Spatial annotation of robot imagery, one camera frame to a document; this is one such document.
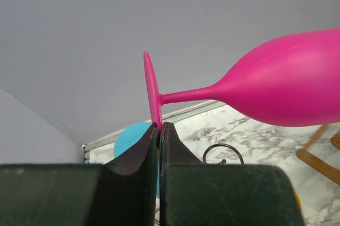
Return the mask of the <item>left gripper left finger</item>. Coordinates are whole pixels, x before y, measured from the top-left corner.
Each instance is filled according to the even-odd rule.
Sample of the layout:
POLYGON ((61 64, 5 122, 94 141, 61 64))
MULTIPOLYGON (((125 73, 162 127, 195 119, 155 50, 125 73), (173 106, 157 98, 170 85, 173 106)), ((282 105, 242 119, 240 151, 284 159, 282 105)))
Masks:
POLYGON ((1 165, 1 225, 153 225, 159 131, 106 164, 1 165))

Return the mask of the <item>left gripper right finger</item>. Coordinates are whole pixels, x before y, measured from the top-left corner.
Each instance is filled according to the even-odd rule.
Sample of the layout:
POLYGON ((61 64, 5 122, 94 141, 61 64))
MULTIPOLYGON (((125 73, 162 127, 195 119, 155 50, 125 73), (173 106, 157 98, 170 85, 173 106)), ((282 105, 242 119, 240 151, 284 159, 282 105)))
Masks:
POLYGON ((287 174, 261 164, 205 164, 172 123, 160 135, 161 225, 304 225, 287 174))

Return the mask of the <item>metal wine glass rack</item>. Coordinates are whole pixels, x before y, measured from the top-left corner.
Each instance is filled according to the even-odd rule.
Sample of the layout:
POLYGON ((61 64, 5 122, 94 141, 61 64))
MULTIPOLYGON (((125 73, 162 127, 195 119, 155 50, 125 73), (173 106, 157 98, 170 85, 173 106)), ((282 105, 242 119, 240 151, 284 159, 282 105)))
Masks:
POLYGON ((240 164, 244 164, 241 153, 229 144, 213 144, 209 146, 203 153, 202 161, 204 164, 232 164, 239 160, 240 164))

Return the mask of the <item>blue wine glass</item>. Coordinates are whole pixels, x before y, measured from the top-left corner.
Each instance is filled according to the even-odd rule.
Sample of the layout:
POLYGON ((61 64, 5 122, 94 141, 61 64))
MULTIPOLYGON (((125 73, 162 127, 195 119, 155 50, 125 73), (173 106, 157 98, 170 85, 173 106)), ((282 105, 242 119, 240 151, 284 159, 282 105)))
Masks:
MULTIPOLYGON (((140 138, 145 134, 145 132, 149 129, 149 127, 153 125, 150 122, 137 122, 129 127, 125 128, 120 135, 117 137, 114 146, 114 157, 117 158, 120 155, 124 154, 127 150, 129 150, 133 145, 135 145, 140 138)), ((156 197, 160 198, 160 158, 159 151, 157 152, 157 192, 156 197)), ((133 174, 133 170, 128 170, 128 168, 119 169, 119 173, 122 173, 123 176, 127 176, 133 174)))

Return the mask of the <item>pink wine glass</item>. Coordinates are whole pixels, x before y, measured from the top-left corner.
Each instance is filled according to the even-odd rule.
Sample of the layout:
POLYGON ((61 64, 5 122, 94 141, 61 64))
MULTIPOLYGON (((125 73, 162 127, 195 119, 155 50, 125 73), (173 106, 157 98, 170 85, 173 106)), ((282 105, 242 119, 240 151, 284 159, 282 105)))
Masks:
POLYGON ((339 121, 339 29, 286 35, 249 51, 215 84, 161 94, 143 55, 151 120, 162 106, 212 99, 266 124, 304 127, 339 121))

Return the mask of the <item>yellow wine glass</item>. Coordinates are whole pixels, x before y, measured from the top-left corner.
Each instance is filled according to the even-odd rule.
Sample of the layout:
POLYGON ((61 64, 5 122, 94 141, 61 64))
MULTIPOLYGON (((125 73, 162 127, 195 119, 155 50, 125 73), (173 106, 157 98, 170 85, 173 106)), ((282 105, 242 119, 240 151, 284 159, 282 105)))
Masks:
POLYGON ((295 199, 296 199, 296 201, 297 201, 297 204, 298 204, 298 206, 299 206, 299 209, 302 209, 302 204, 301 204, 300 197, 299 197, 299 195, 297 194, 297 192, 295 191, 295 189, 293 189, 293 193, 294 193, 295 199))

